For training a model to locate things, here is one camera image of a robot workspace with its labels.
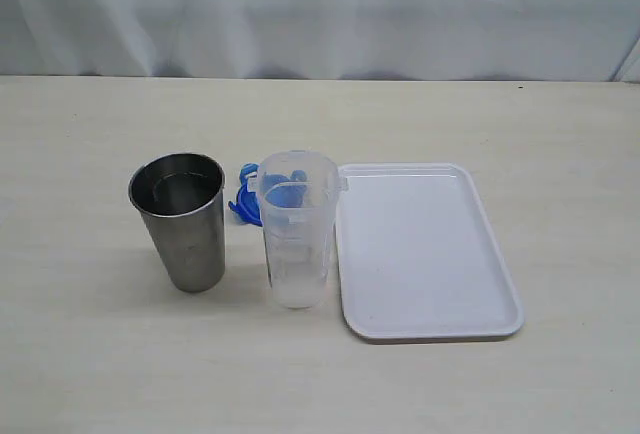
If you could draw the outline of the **clear plastic container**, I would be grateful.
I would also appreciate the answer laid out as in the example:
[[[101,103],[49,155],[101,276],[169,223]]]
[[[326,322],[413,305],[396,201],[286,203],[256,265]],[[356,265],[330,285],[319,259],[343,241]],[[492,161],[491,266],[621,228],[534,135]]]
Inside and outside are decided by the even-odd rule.
[[[248,180],[259,208],[269,284],[282,306],[306,309],[321,300],[345,189],[337,165],[307,150],[268,156]]]

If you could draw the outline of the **blue container lid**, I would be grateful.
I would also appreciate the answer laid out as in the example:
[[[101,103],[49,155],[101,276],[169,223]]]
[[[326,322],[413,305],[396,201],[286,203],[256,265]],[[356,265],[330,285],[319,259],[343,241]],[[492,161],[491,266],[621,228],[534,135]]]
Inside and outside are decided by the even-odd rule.
[[[228,206],[242,222],[261,227],[257,195],[248,189],[248,181],[257,176],[258,168],[255,163],[247,163],[242,167],[239,174],[241,186],[236,194],[236,201],[230,201]],[[303,170],[294,170],[290,176],[266,174],[263,177],[266,200],[276,207],[299,208],[303,204],[307,180],[307,174]]]

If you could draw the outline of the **stainless steel cup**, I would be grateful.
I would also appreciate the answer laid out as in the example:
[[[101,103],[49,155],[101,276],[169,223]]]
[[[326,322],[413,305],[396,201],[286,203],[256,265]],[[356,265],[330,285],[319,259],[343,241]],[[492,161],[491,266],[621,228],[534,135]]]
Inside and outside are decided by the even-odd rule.
[[[174,286],[213,288],[225,272],[225,175],[212,158],[174,153],[140,167],[128,197],[140,214]]]

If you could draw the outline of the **white plastic tray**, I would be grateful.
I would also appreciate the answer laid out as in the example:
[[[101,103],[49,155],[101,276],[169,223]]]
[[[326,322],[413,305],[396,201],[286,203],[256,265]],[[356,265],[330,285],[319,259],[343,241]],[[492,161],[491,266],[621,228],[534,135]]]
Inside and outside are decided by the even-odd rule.
[[[507,338],[524,309],[470,174],[345,164],[335,235],[342,313],[373,342]]]

